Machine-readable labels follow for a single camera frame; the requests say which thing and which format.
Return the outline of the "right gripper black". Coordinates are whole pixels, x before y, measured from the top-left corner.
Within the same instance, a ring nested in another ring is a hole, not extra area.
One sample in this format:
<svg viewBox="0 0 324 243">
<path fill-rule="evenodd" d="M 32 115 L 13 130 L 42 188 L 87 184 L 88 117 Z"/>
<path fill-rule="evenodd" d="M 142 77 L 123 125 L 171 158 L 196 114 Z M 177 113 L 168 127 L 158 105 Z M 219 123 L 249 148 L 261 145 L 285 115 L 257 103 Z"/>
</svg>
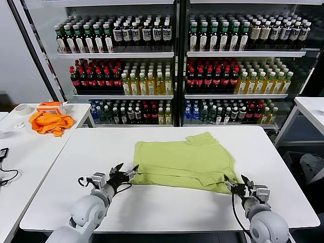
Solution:
<svg viewBox="0 0 324 243">
<path fill-rule="evenodd" d="M 244 184 L 236 184 L 224 175 L 224 184 L 232 194 L 239 196 L 244 203 L 248 198 L 252 198 L 253 181 L 250 181 L 246 176 L 241 175 Z"/>
</svg>

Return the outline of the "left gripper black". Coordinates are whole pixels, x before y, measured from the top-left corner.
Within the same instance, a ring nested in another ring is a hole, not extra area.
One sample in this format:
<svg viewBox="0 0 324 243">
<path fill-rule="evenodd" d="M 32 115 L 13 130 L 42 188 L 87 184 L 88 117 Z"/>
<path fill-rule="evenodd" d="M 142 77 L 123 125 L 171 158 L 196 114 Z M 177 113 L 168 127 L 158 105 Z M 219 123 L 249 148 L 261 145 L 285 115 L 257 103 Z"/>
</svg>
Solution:
<svg viewBox="0 0 324 243">
<path fill-rule="evenodd" d="M 118 190 L 121 185 L 128 185 L 126 189 L 130 188 L 130 178 L 134 178 L 137 174 L 139 165 L 136 165 L 134 168 L 128 170 L 127 172 L 119 172 L 123 165 L 123 163 L 118 164 L 110 170 L 107 184 L 109 184 L 114 190 Z"/>
</svg>

